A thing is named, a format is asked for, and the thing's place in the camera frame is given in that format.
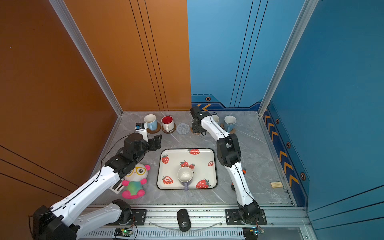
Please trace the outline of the brown paw print coaster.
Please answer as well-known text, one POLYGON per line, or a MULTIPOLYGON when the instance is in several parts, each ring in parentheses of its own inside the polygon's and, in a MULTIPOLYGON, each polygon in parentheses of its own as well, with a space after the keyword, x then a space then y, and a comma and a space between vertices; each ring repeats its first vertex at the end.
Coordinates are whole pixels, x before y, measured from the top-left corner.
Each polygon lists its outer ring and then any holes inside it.
POLYGON ((233 129, 232 131, 229 132, 230 134, 235 134, 236 133, 236 129, 233 129))

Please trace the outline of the red inside mug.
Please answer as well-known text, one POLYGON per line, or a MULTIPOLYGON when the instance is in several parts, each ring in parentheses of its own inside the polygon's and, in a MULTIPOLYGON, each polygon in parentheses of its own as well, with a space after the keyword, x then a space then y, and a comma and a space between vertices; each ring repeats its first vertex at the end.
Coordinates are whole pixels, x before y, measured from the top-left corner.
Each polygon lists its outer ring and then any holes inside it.
POLYGON ((162 130, 164 133, 172 133, 175 129, 174 118, 172 116, 164 116, 161 119, 162 130))

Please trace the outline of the purple mug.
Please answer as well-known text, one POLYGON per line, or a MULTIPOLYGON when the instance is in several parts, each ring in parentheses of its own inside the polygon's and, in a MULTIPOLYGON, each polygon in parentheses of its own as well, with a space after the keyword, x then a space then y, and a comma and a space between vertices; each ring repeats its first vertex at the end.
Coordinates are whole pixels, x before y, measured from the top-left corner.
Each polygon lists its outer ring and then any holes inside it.
POLYGON ((183 184, 185 191, 188 191, 189 184, 192 181, 193 176, 194 176, 193 170, 189 167, 181 167, 178 170, 177 178, 179 182, 183 184))

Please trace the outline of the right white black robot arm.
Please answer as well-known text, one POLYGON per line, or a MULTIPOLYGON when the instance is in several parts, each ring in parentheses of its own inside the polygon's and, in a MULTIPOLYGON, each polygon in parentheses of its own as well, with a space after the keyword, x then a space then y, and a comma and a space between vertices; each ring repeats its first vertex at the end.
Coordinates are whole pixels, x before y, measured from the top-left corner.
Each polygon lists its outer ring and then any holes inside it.
POLYGON ((236 134, 230 134, 219 126, 212 115, 199 107, 190 109, 193 118, 193 133, 203 136, 210 134, 216 141, 217 158, 230 174, 237 195, 237 204, 241 221, 250 225, 255 222, 261 212, 260 206, 254 199, 248 187, 241 164, 241 149, 236 134))

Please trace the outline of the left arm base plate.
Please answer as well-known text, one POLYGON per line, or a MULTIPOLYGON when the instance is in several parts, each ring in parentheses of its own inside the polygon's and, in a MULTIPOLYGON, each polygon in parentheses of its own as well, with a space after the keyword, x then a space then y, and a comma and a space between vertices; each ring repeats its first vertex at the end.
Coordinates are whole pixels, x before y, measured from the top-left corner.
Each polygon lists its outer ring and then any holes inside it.
POLYGON ((107 226, 143 226, 146 216, 147 210, 145 209, 123 210, 118 220, 107 226))

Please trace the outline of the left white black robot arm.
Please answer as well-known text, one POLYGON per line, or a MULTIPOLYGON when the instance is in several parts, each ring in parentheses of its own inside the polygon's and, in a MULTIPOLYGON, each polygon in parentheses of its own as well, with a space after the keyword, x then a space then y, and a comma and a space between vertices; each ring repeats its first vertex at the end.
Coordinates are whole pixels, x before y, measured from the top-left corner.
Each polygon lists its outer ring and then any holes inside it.
POLYGON ((53 204, 41 206, 29 225, 34 240, 78 240, 110 223, 128 223, 131 207, 115 200, 106 207, 83 215, 83 211, 105 190, 122 180, 144 158, 146 153, 159 150, 162 135, 144 140, 139 133, 129 134, 124 146, 110 158, 100 171, 73 193, 53 204))

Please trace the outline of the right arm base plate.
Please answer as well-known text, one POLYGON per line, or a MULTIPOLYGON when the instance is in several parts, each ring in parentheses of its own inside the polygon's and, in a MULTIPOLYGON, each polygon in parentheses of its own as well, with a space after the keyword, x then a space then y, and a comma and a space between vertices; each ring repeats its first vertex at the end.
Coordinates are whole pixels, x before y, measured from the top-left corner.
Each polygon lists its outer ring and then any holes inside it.
POLYGON ((256 219, 251 223, 245 223, 241 221, 239 209, 226 209, 226 223, 229 226, 233 225, 259 225, 266 226, 267 217, 265 211, 263 209, 260 210, 260 214, 256 217, 256 219))

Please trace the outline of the matte brown round coaster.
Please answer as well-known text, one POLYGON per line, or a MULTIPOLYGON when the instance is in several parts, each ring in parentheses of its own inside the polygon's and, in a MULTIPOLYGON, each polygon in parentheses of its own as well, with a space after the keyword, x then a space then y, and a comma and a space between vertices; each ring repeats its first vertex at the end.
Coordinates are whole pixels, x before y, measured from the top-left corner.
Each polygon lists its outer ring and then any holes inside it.
POLYGON ((149 127, 147 128, 148 134, 156 134, 158 133, 162 128, 162 125, 160 123, 157 124, 157 128, 155 130, 151 130, 149 127))

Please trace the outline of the light blue mug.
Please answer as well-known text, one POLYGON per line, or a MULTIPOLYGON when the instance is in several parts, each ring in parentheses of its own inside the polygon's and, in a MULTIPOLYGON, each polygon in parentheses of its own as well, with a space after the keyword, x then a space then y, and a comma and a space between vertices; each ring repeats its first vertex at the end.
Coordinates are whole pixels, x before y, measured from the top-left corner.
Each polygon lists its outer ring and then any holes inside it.
POLYGON ((148 124, 148 127, 151 130, 155 130, 157 128, 157 124, 158 124, 157 118, 153 114, 146 115, 144 117, 144 122, 148 124))

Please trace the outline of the white mug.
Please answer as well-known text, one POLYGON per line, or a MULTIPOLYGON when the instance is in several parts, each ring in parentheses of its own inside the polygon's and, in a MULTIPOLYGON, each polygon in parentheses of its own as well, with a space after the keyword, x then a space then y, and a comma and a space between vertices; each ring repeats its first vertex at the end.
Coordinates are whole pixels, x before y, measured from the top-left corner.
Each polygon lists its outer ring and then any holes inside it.
POLYGON ((211 119, 216 124, 219 124, 219 122, 220 122, 220 118, 217 115, 211 115, 211 119))

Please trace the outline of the grey woven round coaster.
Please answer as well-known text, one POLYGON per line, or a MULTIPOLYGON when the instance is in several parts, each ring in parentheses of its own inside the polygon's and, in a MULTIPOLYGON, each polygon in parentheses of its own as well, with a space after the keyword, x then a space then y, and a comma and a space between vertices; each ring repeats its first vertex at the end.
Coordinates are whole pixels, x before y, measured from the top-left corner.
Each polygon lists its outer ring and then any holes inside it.
POLYGON ((180 123, 179 125, 177 125, 176 131, 180 135, 186 135, 191 131, 190 128, 191 127, 188 124, 180 123))

